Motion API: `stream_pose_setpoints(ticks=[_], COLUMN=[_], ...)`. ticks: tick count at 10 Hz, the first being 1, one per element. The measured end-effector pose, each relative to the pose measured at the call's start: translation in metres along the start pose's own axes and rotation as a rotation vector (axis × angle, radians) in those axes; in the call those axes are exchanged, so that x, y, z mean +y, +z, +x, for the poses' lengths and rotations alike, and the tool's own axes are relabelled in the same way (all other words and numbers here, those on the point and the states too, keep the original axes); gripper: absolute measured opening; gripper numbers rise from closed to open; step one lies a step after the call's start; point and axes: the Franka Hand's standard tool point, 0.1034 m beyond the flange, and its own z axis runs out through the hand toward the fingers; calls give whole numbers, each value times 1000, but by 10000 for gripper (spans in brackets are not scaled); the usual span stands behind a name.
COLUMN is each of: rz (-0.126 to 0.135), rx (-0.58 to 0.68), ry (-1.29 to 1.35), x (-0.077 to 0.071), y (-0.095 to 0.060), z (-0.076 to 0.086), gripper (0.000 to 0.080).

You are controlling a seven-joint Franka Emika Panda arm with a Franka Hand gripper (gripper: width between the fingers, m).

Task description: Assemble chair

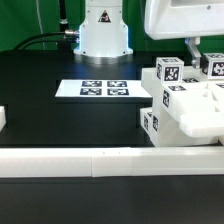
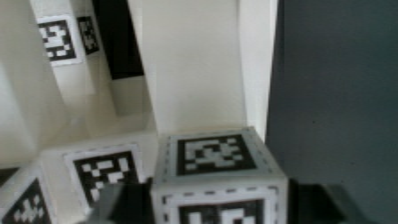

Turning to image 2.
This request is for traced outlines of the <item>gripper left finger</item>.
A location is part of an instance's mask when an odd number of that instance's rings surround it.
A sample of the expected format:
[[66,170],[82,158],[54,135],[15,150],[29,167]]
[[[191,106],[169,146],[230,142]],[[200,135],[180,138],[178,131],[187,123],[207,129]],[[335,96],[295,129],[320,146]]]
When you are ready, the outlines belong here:
[[152,182],[107,185],[88,218],[77,224],[155,224]]

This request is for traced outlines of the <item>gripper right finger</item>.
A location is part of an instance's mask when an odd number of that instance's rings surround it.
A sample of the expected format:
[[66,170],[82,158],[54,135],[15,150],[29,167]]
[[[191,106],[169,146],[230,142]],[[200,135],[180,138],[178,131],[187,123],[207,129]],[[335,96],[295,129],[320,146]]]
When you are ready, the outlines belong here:
[[379,224],[340,185],[290,183],[288,224]]

